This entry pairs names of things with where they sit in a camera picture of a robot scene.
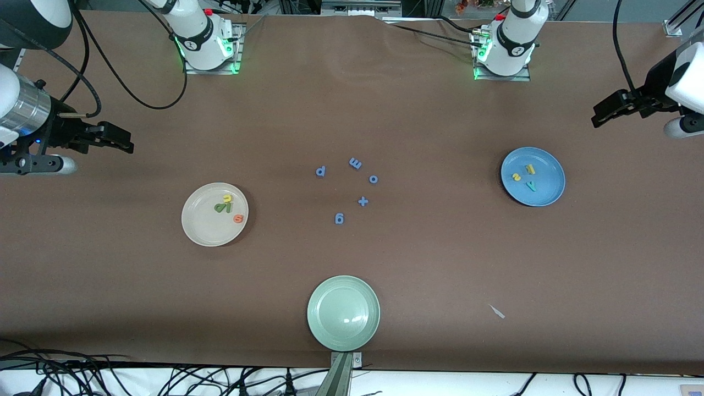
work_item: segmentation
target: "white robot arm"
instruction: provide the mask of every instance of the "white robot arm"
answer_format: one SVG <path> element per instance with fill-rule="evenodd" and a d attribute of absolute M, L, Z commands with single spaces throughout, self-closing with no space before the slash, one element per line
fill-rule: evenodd
<path fill-rule="evenodd" d="M 192 68 L 212 70 L 234 55 L 232 21 L 202 10 L 198 0 L 147 0 L 161 12 Z"/>
<path fill-rule="evenodd" d="M 477 60 L 496 75 L 515 75 L 530 62 L 535 39 L 548 20 L 545 0 L 513 0 L 504 20 L 482 27 L 490 41 Z"/>
<path fill-rule="evenodd" d="M 0 46 L 54 49 L 70 33 L 73 17 L 66 0 L 0 1 Z M 32 82 L 0 65 L 0 174 L 67 174 L 75 163 L 67 156 L 46 154 L 62 147 L 86 154 L 88 147 L 113 147 L 132 153 L 131 134 L 102 121 L 91 125 L 64 118 L 75 110 Z M 30 152 L 30 147 L 39 147 Z"/>
<path fill-rule="evenodd" d="M 681 139 L 704 134 L 704 27 L 653 66 L 637 92 L 619 89 L 594 106 L 595 128 L 633 113 L 679 112 L 665 134 Z"/>

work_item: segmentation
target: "table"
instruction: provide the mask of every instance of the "table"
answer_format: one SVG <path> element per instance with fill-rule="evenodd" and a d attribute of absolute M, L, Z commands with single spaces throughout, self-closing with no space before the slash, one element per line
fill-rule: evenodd
<path fill-rule="evenodd" d="M 85 14 L 139 96 L 176 96 L 178 57 L 149 14 Z M 704 140 L 666 138 L 668 115 L 592 128 L 591 107 L 625 87 L 610 32 L 548 23 L 532 81 L 509 83 L 474 81 L 462 44 L 373 18 L 269 17 L 239 75 L 190 77 L 161 112 L 93 50 L 98 120 L 131 131 L 135 152 L 60 150 L 76 174 L 2 180 L 0 334 L 142 361 L 326 366 L 306 304 L 349 274 L 382 305 L 363 348 L 374 369 L 701 373 Z M 678 44 L 657 24 L 621 39 L 636 83 Z M 80 64 L 77 30 L 58 52 Z M 72 80 L 33 51 L 20 72 L 55 97 Z M 68 103 L 93 109 L 82 85 Z M 552 206 L 500 184 L 503 157 L 528 145 L 565 169 Z M 205 248 L 180 212 L 215 181 L 245 192 L 251 218 Z"/>

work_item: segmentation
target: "metal bracket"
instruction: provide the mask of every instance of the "metal bracket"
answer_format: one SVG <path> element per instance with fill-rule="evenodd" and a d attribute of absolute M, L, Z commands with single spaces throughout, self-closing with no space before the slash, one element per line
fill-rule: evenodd
<path fill-rule="evenodd" d="M 681 37 L 681 27 L 688 20 L 698 17 L 703 6 L 704 0 L 687 0 L 676 13 L 662 24 L 665 34 L 668 37 Z"/>
<path fill-rule="evenodd" d="M 665 35 L 668 37 L 681 37 L 682 36 L 682 29 L 678 27 L 676 30 L 673 30 L 672 27 L 670 26 L 670 22 L 667 19 L 664 22 L 662 22 L 662 29 L 665 31 Z"/>
<path fill-rule="evenodd" d="M 340 352 L 335 354 L 330 371 L 322 380 L 320 388 L 315 396 L 348 396 L 350 392 L 350 382 L 352 381 L 352 365 L 356 360 L 352 352 Z"/>
<path fill-rule="evenodd" d="M 333 352 L 330 354 L 330 366 L 335 363 L 335 358 L 345 352 Z M 362 368 L 362 352 L 352 352 L 352 368 L 361 369 Z"/>

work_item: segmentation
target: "cable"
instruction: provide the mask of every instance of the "cable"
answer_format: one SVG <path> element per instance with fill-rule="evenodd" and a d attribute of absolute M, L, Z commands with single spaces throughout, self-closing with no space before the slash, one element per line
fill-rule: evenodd
<path fill-rule="evenodd" d="M 169 35 L 172 33 L 172 32 L 171 32 L 171 29 L 169 29 L 169 27 L 164 23 L 164 21 L 162 21 L 161 18 L 159 18 L 159 16 L 156 15 L 156 13 L 154 12 L 154 10 L 152 10 L 151 7 L 150 7 L 147 3 L 144 2 L 144 0 L 137 0 L 137 1 L 138 1 L 154 18 L 156 18 L 156 20 L 161 24 L 161 26 L 164 28 L 164 30 L 166 30 L 167 32 L 169 32 Z"/>
<path fill-rule="evenodd" d="M 147 7 L 147 10 L 151 13 L 151 15 L 154 16 L 154 18 L 156 18 L 156 19 L 159 21 L 159 23 L 164 27 L 164 29 L 169 33 L 169 36 L 171 37 L 171 36 L 172 36 L 171 30 L 169 30 L 168 26 L 166 26 L 166 24 L 164 24 L 164 22 L 161 21 L 161 19 L 154 13 L 154 11 L 152 11 L 151 8 L 149 8 L 149 7 L 143 2 L 143 0 L 137 0 L 137 1 L 139 1 L 140 3 L 142 3 L 142 5 L 144 5 L 145 7 Z M 86 23 L 86 20 L 83 18 L 83 15 L 81 15 L 80 11 L 78 11 L 78 16 L 79 16 L 79 18 L 80 18 L 80 19 L 79 19 L 79 23 L 82 23 L 82 24 L 85 26 L 85 29 L 86 29 L 86 31 L 88 32 L 88 35 L 90 36 L 91 41 L 93 41 L 93 44 L 95 45 L 95 48 L 96 48 L 96 49 L 98 50 L 98 52 L 100 53 L 100 56 L 101 56 L 101 57 L 103 58 L 103 60 L 105 61 L 105 64 L 108 65 L 108 68 L 110 69 L 110 71 L 112 72 L 112 74 L 115 76 L 115 78 L 116 78 L 117 81 L 120 83 L 120 85 L 122 85 L 122 88 L 123 88 L 135 101 L 137 101 L 137 103 L 141 104 L 142 106 L 144 106 L 144 107 L 146 107 L 146 108 L 148 108 L 148 109 L 152 109 L 152 110 L 166 110 L 166 109 L 169 109 L 169 108 L 173 107 L 176 103 L 178 103 L 178 102 L 181 100 L 181 98 L 183 97 L 184 93 L 186 93 L 186 87 L 187 87 L 187 85 L 188 85 L 188 75 L 187 75 L 187 73 L 186 73 L 186 61 L 185 61 L 185 59 L 183 59 L 183 57 L 181 56 L 181 51 L 180 51 L 180 48 L 179 48 L 179 46 L 178 46 L 178 41 L 177 41 L 176 39 L 174 39 L 174 45 L 176 46 L 176 50 L 177 50 L 177 53 L 179 54 L 179 57 L 181 57 L 181 61 L 183 62 L 183 70 L 182 70 L 182 72 L 183 72 L 183 87 L 181 88 L 181 92 L 179 93 L 178 97 L 177 97 L 176 99 L 174 99 L 174 101 L 172 101 L 171 103 L 169 103 L 169 104 L 167 104 L 167 105 L 165 105 L 165 106 L 154 106 L 154 105 L 151 105 L 151 104 L 146 103 L 145 101 L 143 101 L 143 100 L 141 100 L 139 97 L 137 97 L 137 95 L 135 95 L 134 92 L 132 92 L 132 90 L 129 89 L 129 87 L 125 84 L 125 82 L 122 81 L 122 78 L 120 77 L 120 75 L 118 74 L 118 72 L 115 70 L 115 68 L 113 67 L 113 64 L 110 62 L 110 60 L 108 60 L 108 57 L 105 55 L 105 52 L 103 52 L 103 49 L 100 47 L 100 44 L 98 44 L 98 40 L 96 40 L 95 36 L 93 35 L 93 32 L 90 30 L 90 26 L 88 26 L 88 23 Z"/>
<path fill-rule="evenodd" d="M 538 373 L 531 374 L 530 377 L 528 377 L 526 382 L 523 384 L 523 388 L 521 388 L 521 390 L 519 390 L 518 393 L 514 393 L 513 396 L 523 396 L 523 393 L 528 388 L 528 385 L 530 385 L 530 383 L 533 381 L 533 378 L 535 378 L 535 376 L 537 376 L 537 375 L 538 375 Z"/>
<path fill-rule="evenodd" d="M 23 364 L 17 364 L 15 366 L 7 366 L 3 367 L 2 370 L 13 370 L 13 369 L 26 369 L 29 366 L 36 366 L 35 363 L 23 363 Z"/>
<path fill-rule="evenodd" d="M 197 387 L 199 387 L 199 386 L 201 386 L 201 385 L 207 385 L 207 386 L 215 386 L 215 387 L 218 387 L 218 389 L 220 390 L 220 393 L 222 393 L 222 386 L 221 386 L 222 384 L 216 383 L 215 381 L 210 380 L 210 378 L 212 378 L 215 374 L 217 374 L 217 373 L 219 373 L 219 372 L 221 372 L 221 371 L 225 371 L 225 370 L 227 370 L 227 367 L 221 367 L 221 368 L 219 368 L 219 369 L 213 371 L 212 373 L 208 374 L 206 377 L 203 377 L 200 382 L 195 383 L 195 384 L 193 384 L 193 385 L 190 385 L 190 386 L 188 387 L 188 390 L 186 390 L 186 394 L 185 394 L 184 396 L 190 395 L 191 392 L 193 392 Z"/>
<path fill-rule="evenodd" d="M 451 41 L 451 42 L 459 42 L 459 43 L 462 43 L 462 44 L 470 45 L 470 46 L 472 46 L 472 47 L 480 47 L 480 46 L 481 46 L 481 44 L 479 44 L 479 43 L 468 42 L 468 41 L 459 40 L 459 39 L 454 39 L 454 38 L 452 38 L 452 37 L 447 37 L 447 36 L 442 36 L 442 35 L 436 35 L 435 33 L 424 32 L 423 30 L 413 29 L 412 27 L 406 27 L 406 26 L 400 26 L 400 25 L 393 25 L 393 26 L 396 26 L 396 27 L 399 28 L 399 29 L 408 30 L 408 31 L 411 31 L 411 32 L 416 32 L 416 33 L 420 33 L 421 35 L 427 35 L 427 36 L 431 36 L 431 37 L 437 37 L 437 38 L 439 38 L 439 39 L 445 39 L 445 40 L 448 40 L 448 41 Z"/>
<path fill-rule="evenodd" d="M 577 384 L 577 377 L 582 377 L 584 379 L 584 383 L 586 384 L 586 393 L 582 392 L 582 389 Z M 591 386 L 589 385 L 589 380 L 586 379 L 586 376 L 584 374 L 574 374 L 572 376 L 572 383 L 574 383 L 574 387 L 577 389 L 577 392 L 579 392 L 580 395 L 591 396 Z"/>
<path fill-rule="evenodd" d="M 291 369 L 286 368 L 286 390 L 284 395 L 286 396 L 296 396 L 296 387 L 294 386 L 294 379 L 291 377 Z"/>
<path fill-rule="evenodd" d="M 93 95 L 93 99 L 95 99 L 95 111 L 92 113 L 86 113 L 86 114 L 81 114 L 80 118 L 93 118 L 100 114 L 101 110 L 103 109 L 103 104 L 100 102 L 100 97 L 98 96 L 98 92 L 95 91 L 95 88 L 93 88 L 93 85 L 88 81 L 88 79 L 83 76 L 83 73 L 81 73 L 78 69 L 76 69 L 72 64 L 70 64 L 67 60 L 62 58 L 60 55 L 58 55 L 56 52 L 46 48 L 44 45 L 40 44 L 33 38 L 27 36 L 22 30 L 19 30 L 18 28 L 15 27 L 15 25 L 9 23 L 8 21 L 4 20 L 3 18 L 0 18 L 0 22 L 4 23 L 7 27 L 9 27 L 14 33 L 20 37 L 22 37 L 24 40 L 28 41 L 35 47 L 45 51 L 49 55 L 51 55 L 54 59 L 57 61 L 61 62 L 64 66 L 68 68 L 68 70 L 71 70 L 73 74 L 76 75 L 83 83 L 86 85 L 90 93 Z"/>
<path fill-rule="evenodd" d="M 308 373 L 301 374 L 300 376 L 295 376 L 295 377 L 291 378 L 291 382 L 293 382 L 293 381 L 295 381 L 295 380 L 297 380 L 297 379 L 299 379 L 299 378 L 303 378 L 303 377 L 305 377 L 305 376 L 311 376 L 311 375 L 313 375 L 313 374 L 324 373 L 324 372 L 326 372 L 326 371 L 329 371 L 329 370 L 328 370 L 328 369 L 323 369 L 323 370 L 310 371 L 310 372 L 308 372 Z M 283 385 L 286 385 L 287 383 L 288 383 L 288 382 L 283 382 L 283 383 L 280 383 L 279 385 L 276 385 L 275 387 L 271 388 L 271 390 L 269 390 L 268 392 L 264 393 L 262 396 L 271 395 L 276 389 L 279 389 L 280 387 L 282 387 Z"/>
<path fill-rule="evenodd" d="M 626 386 L 626 378 L 628 378 L 628 376 L 626 374 L 621 374 L 621 377 L 623 377 L 623 379 L 621 380 L 621 386 L 618 388 L 618 393 L 617 393 L 618 396 L 622 395 L 623 388 L 624 388 L 624 386 Z"/>
<path fill-rule="evenodd" d="M 450 18 L 447 18 L 446 16 L 438 15 L 436 18 L 440 20 L 444 20 L 445 22 L 449 23 L 450 26 L 454 27 L 455 29 L 465 32 L 465 33 L 471 33 L 472 29 L 467 29 L 466 27 L 459 26 L 458 24 L 454 23 Z"/>
<path fill-rule="evenodd" d="M 286 380 L 286 377 L 284 377 L 284 376 L 273 376 L 272 378 L 268 378 L 268 379 L 265 379 L 265 380 L 261 380 L 261 381 L 259 381 L 259 382 L 257 382 L 257 383 L 251 383 L 251 384 L 247 385 L 247 387 L 248 387 L 248 388 L 251 388 L 251 387 L 253 387 L 253 386 L 262 385 L 262 384 L 264 384 L 264 383 L 271 382 L 271 381 L 277 380 L 277 379 L 282 379 L 282 380 L 285 381 L 285 380 Z"/>
<path fill-rule="evenodd" d="M 262 367 L 253 367 L 250 371 L 247 371 L 246 373 L 244 372 L 244 369 L 242 369 L 242 372 L 239 374 L 239 380 L 236 380 L 234 384 L 228 386 L 227 389 L 225 389 L 225 391 L 220 394 L 220 396 L 228 396 L 230 393 L 234 392 L 235 389 L 240 388 L 242 385 L 244 385 L 244 382 L 247 377 L 251 376 L 252 374 L 261 369 Z"/>
<path fill-rule="evenodd" d="M 203 367 L 196 367 L 195 369 L 193 369 L 192 373 L 195 373 L 196 371 L 201 370 L 202 368 L 203 368 Z M 163 396 L 168 396 L 168 395 L 169 395 L 169 392 L 170 392 L 171 390 L 173 390 L 174 388 L 176 388 L 176 385 L 178 385 L 179 383 L 181 383 L 181 381 L 183 381 L 184 379 L 188 378 L 189 376 L 188 376 L 188 375 L 185 375 L 185 376 L 181 377 L 179 380 L 175 381 L 175 382 L 172 384 L 171 381 L 175 380 L 176 377 L 178 377 L 178 374 L 177 374 L 176 376 L 174 376 L 174 375 L 173 375 L 173 371 L 172 371 L 171 378 L 169 378 L 169 381 L 168 381 L 167 383 L 165 383 L 163 387 L 161 387 L 161 389 L 160 389 L 159 392 L 156 394 L 156 396 L 162 396 L 162 395 L 163 395 Z"/>
<path fill-rule="evenodd" d="M 71 375 L 73 377 L 73 379 L 76 380 L 76 382 L 78 383 L 81 395 L 83 395 L 83 394 L 86 394 L 89 396 L 92 395 L 92 391 L 90 390 L 90 386 L 88 384 L 89 380 L 86 383 L 82 383 L 82 381 L 80 381 L 80 379 L 75 375 L 75 373 L 71 369 L 68 369 L 65 364 L 50 360 L 42 355 L 61 354 L 61 355 L 65 355 L 65 356 L 80 357 L 81 359 L 85 359 L 95 369 L 95 372 L 93 373 L 94 374 L 93 377 L 95 378 L 96 382 L 98 382 L 98 384 L 105 390 L 105 394 L 107 396 L 110 396 L 110 393 L 107 391 L 107 387 L 105 386 L 105 382 L 99 372 L 99 367 L 96 364 L 96 360 L 95 360 L 96 357 L 101 357 L 101 358 L 109 360 L 109 358 L 108 358 L 109 355 L 86 355 L 86 354 L 80 354 L 77 352 L 66 352 L 66 351 L 62 351 L 62 350 L 58 350 L 58 349 L 32 349 L 31 347 L 27 346 L 26 344 L 23 344 L 18 341 L 9 340 L 6 338 L 0 338 L 0 341 L 9 342 L 14 345 L 18 345 L 20 347 L 25 348 L 25 350 L 23 350 L 23 351 L 12 352 L 10 354 L 3 355 L 2 357 L 0 357 L 0 361 L 16 361 L 16 360 L 35 361 L 37 363 L 37 373 L 44 374 L 45 378 L 48 378 L 51 382 L 55 383 L 60 388 L 62 396 L 65 393 L 68 393 L 69 395 L 71 395 L 71 393 L 68 392 L 68 390 L 63 386 L 63 384 L 59 380 L 59 377 L 58 377 L 59 373 Z M 39 370 L 39 363 L 42 363 L 41 372 Z M 53 374 L 56 376 L 56 378 L 53 378 L 51 376 L 52 373 L 47 371 L 46 368 L 48 366 L 50 366 L 52 368 L 52 370 L 54 371 Z"/>
<path fill-rule="evenodd" d="M 76 16 L 76 10 L 78 9 L 76 7 L 76 3 L 73 1 L 69 1 L 68 5 L 71 9 L 71 13 L 73 14 L 74 18 Z M 81 63 L 81 69 L 80 72 L 81 74 L 84 74 L 86 72 L 86 68 L 88 67 L 88 60 L 90 59 L 90 43 L 88 42 L 88 34 L 86 34 L 85 27 L 83 27 L 83 24 L 78 23 L 78 28 L 81 30 L 81 37 L 83 38 L 83 63 Z M 78 82 L 81 79 L 76 76 L 76 78 L 73 80 L 71 83 L 71 86 L 66 90 L 66 92 L 61 96 L 59 99 L 60 101 L 66 101 L 68 97 L 73 93 L 73 90 L 76 89 L 78 86 Z"/>
<path fill-rule="evenodd" d="M 613 36 L 613 42 L 614 42 L 614 49 L 616 50 L 616 56 L 618 56 L 619 63 L 621 63 L 621 70 L 623 70 L 623 75 L 626 78 L 626 83 L 628 84 L 628 88 L 635 98 L 636 107 L 638 105 L 641 105 L 641 106 L 648 107 L 651 110 L 654 110 L 657 112 L 667 112 L 668 110 L 659 109 L 657 107 L 652 106 L 651 104 L 646 103 L 643 100 L 641 93 L 636 89 L 636 86 L 633 84 L 633 79 L 631 78 L 631 73 L 629 73 L 629 71 L 628 71 L 628 66 L 626 66 L 626 60 L 623 57 L 623 53 L 621 52 L 621 46 L 618 42 L 618 16 L 619 16 L 619 13 L 621 12 L 621 3 L 622 2 L 623 2 L 623 0 L 617 0 L 617 2 L 616 2 L 616 9 L 614 11 L 614 22 L 613 22 L 613 27 L 612 27 L 612 36 Z"/>

